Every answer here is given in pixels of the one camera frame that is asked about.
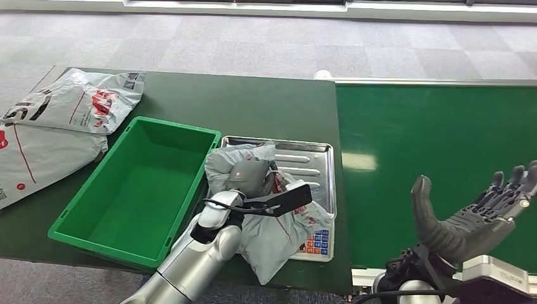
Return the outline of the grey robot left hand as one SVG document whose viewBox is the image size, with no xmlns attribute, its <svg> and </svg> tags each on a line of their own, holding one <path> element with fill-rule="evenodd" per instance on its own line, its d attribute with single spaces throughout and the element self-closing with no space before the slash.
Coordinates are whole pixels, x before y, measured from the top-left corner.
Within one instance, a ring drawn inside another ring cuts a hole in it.
<svg viewBox="0 0 537 304">
<path fill-rule="evenodd" d="M 268 172 L 267 160 L 239 161 L 229 174 L 226 190 L 239 191 L 248 199 L 269 195 L 272 192 L 274 179 L 267 177 Z"/>
</svg>

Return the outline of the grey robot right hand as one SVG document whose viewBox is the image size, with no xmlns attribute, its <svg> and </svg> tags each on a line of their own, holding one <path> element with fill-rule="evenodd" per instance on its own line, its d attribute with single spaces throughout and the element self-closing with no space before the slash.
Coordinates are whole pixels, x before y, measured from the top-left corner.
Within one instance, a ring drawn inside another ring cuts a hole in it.
<svg viewBox="0 0 537 304">
<path fill-rule="evenodd" d="M 452 265 L 487 255 L 515 229 L 516 218 L 536 196 L 536 162 L 514 167 L 508 182 L 503 178 L 503 172 L 495 172 L 472 204 L 438 220 L 429 197 L 431 181 L 418 176 L 411 198 L 420 243 Z"/>
</svg>

